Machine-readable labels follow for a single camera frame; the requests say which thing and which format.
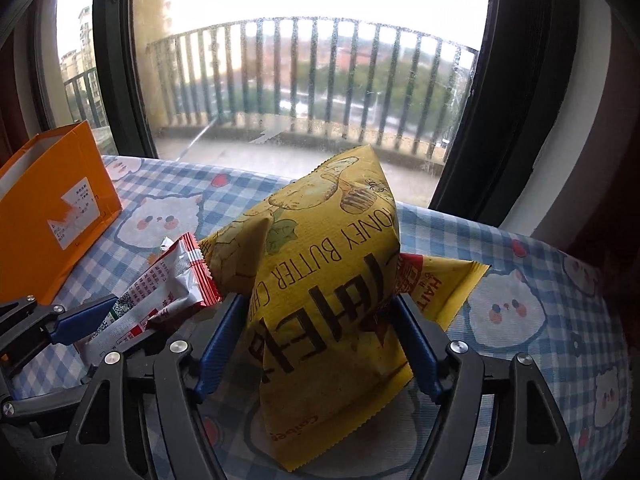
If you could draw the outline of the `red white silver snack packet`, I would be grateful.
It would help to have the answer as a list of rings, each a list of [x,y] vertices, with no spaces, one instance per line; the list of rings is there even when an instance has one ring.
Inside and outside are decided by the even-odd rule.
[[[195,236],[184,233],[120,296],[98,328],[78,344],[87,365],[99,364],[119,344],[193,308],[218,304],[221,294]]]

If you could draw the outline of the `yellow honey butter chip bag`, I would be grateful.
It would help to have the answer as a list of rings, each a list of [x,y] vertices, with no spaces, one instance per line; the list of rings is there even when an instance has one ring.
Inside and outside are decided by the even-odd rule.
[[[412,373],[384,309],[404,292],[448,327],[483,263],[405,254],[375,151],[322,162],[201,240],[221,292],[250,300],[250,353],[276,461],[295,470],[363,425]]]

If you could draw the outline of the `orange cardboard box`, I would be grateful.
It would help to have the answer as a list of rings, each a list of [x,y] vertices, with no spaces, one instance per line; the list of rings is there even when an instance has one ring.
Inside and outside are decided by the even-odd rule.
[[[86,122],[34,136],[1,168],[1,300],[50,304],[121,211]]]

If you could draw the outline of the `blue checkered bear tablecloth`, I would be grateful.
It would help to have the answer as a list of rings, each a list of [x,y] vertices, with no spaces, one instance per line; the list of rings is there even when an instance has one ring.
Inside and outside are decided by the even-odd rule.
[[[104,160],[122,213],[75,266],[56,300],[75,307],[119,295],[148,267],[166,236],[205,236],[282,188],[284,180],[218,166],[114,157]],[[142,228],[151,212],[166,233]],[[405,252],[486,263],[449,335],[488,356],[525,352],[544,374],[586,479],[609,474],[628,440],[632,382],[620,322],[599,273],[564,252],[490,226],[399,205]],[[405,479],[432,428],[436,406],[415,385],[328,452],[299,479]]]

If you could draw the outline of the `balcony metal railing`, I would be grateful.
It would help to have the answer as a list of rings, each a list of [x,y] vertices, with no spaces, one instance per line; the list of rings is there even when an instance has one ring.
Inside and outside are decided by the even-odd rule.
[[[254,18],[178,32],[142,50],[156,154],[238,144],[370,144],[442,165],[480,52],[354,18]]]

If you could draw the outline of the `black window frame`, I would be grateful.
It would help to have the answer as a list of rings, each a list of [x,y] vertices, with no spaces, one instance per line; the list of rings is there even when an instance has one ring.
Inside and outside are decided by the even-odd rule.
[[[498,224],[558,116],[578,39],[579,0],[37,0],[36,73],[50,122],[86,122],[105,154],[148,156],[292,180],[358,145],[378,153],[404,203]],[[354,18],[477,48],[460,126],[442,165],[370,144],[238,144],[182,159],[156,154],[141,91],[142,50],[162,37],[254,18]]]

